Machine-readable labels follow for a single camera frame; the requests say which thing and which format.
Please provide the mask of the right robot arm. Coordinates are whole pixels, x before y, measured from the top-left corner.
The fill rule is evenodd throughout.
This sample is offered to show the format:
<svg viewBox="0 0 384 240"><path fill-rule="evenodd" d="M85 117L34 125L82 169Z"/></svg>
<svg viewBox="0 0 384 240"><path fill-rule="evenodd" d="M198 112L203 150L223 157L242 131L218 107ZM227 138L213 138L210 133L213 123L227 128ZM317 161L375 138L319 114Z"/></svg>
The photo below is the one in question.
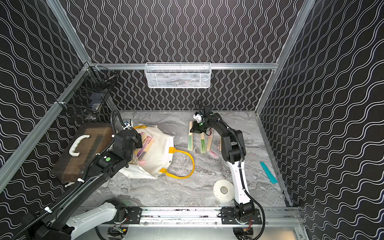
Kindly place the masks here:
<svg viewBox="0 0 384 240"><path fill-rule="evenodd" d="M221 153L230 168L234 184L235 216L237 221L246 222L256 213L255 206L260 207L261 205L249 193L245 176L246 147L242 131L229 127L219 114L203 116L195 113L194 120L190 129L191 133L205 134L208 129L212 128L220 135Z"/></svg>

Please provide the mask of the white tote bag yellow handles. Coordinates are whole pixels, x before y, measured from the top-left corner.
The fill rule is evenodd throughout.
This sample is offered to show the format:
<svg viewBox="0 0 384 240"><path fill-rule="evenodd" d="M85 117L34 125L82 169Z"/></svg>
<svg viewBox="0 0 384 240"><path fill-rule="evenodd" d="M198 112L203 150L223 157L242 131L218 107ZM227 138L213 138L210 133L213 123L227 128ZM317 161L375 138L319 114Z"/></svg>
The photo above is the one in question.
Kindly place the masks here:
<svg viewBox="0 0 384 240"><path fill-rule="evenodd" d="M129 179L153 180L157 179L162 174L170 178L182 180L189 178L194 173L196 167L194 158L190 153L175 148L173 136L163 133L157 127L149 127L145 125L136 126L135 130L137 130L141 136L142 134L152 136L155 142L143 159L139 160L134 153L133 161L129 163L128 167L120 169L119 173ZM177 176L168 171L173 156L176 153L184 154L191 159L192 170L186 176Z"/></svg>

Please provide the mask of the brown lidded storage box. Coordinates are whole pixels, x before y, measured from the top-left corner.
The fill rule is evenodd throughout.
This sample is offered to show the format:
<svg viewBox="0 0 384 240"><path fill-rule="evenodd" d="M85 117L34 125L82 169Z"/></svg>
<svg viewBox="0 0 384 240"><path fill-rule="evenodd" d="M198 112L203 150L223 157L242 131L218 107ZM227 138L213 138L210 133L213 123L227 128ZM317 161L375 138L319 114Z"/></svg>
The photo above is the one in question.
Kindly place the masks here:
<svg viewBox="0 0 384 240"><path fill-rule="evenodd" d="M62 182L75 182L92 158L112 142L112 134L110 124L82 124L52 168L52 175Z"/></svg>

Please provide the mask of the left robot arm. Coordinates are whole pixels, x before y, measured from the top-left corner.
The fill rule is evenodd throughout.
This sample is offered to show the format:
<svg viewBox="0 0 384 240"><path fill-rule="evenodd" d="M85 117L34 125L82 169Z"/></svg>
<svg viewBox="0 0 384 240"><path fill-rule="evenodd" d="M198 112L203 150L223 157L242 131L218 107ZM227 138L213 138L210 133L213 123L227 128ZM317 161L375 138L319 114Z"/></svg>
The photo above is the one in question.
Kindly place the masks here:
<svg viewBox="0 0 384 240"><path fill-rule="evenodd" d="M117 132L114 121L118 118L122 130ZM142 137L132 124L125 123L118 110L112 110L110 123L113 140L99 155L87 163L83 175L67 193L37 214L26 214L23 228L12 237L28 240L72 240L75 227L67 222L77 208L101 185L106 183L133 160L135 150L142 148Z"/></svg>

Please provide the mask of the teal folding fan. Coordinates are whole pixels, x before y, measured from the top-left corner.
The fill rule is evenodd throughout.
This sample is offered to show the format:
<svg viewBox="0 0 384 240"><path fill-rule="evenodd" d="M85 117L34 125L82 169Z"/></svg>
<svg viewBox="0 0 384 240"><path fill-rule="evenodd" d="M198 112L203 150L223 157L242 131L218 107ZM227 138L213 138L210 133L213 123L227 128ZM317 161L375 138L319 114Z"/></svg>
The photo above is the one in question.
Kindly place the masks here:
<svg viewBox="0 0 384 240"><path fill-rule="evenodd" d="M269 170L269 168L267 167L267 165L264 163L264 162L260 162L260 165L262 167L262 169L264 170L266 176L268 177L268 179L270 180L270 182L272 184L277 184L278 183L278 180L276 179L276 177L272 174L272 172Z"/></svg>

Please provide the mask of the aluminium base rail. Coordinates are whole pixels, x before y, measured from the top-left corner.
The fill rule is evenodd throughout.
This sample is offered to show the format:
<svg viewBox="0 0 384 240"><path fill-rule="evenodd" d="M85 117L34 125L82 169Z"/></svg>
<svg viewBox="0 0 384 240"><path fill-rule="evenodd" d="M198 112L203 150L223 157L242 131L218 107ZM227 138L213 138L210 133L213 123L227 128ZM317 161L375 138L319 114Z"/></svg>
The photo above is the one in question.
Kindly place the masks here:
<svg viewBox="0 0 384 240"><path fill-rule="evenodd" d="M296 208L255 208L252 214L241 214L233 207L127 207L120 214L116 207L106 203L92 210L83 209L82 214L72 216L66 222L66 226L74 228L72 238L101 225L128 228L292 228L298 240L309 238Z"/></svg>

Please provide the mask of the white tape roll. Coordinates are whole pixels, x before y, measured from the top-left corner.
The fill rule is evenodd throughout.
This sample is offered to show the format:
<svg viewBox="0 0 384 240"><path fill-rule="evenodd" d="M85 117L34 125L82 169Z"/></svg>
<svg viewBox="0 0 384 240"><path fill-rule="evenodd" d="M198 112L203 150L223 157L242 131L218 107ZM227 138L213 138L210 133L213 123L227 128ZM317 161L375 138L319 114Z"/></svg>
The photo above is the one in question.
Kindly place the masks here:
<svg viewBox="0 0 384 240"><path fill-rule="evenodd" d="M230 202L235 197L234 185L225 179L217 180L213 187L213 193L220 202Z"/></svg>

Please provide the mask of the green paper folding fan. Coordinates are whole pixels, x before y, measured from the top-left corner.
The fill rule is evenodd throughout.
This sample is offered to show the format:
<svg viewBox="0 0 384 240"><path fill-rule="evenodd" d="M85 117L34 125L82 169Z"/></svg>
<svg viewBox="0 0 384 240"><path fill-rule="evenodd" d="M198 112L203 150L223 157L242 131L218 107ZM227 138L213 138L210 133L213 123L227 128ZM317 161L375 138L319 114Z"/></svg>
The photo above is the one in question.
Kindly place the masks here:
<svg viewBox="0 0 384 240"><path fill-rule="evenodd" d="M205 133L201 133L200 134L200 150L201 150L201 154L205 154L207 152L207 145L206 145L206 138L205 138L206 134Z"/></svg>

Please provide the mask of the purple paper folding fan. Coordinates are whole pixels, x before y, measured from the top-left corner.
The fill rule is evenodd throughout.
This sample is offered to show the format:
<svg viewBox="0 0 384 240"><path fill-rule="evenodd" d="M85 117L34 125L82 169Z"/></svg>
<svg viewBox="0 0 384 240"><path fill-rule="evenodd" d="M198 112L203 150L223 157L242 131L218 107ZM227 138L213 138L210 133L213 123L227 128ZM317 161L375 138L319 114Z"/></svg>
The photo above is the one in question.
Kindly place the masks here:
<svg viewBox="0 0 384 240"><path fill-rule="evenodd" d="M143 159L145 154L150 150L155 140L152 136L142 134L142 148L137 149L135 154L139 160Z"/></svg>

